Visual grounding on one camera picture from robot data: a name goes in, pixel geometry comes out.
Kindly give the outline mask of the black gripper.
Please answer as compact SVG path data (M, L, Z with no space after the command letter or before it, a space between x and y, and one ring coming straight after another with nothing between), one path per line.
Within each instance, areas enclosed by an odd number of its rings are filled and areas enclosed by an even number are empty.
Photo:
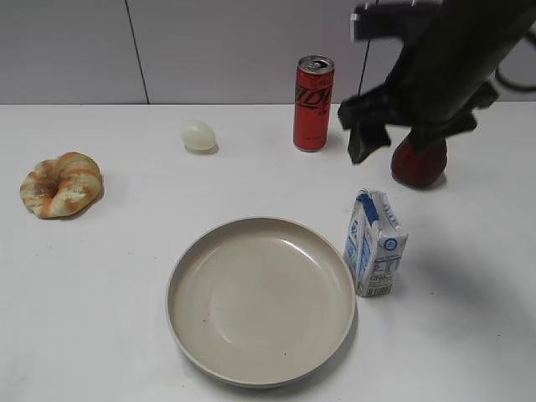
M360 164L391 140L384 124L411 126L409 141L424 150L474 131L473 108L488 77L535 22L533 1L443 1L417 39L404 44L382 85L344 100L348 155Z

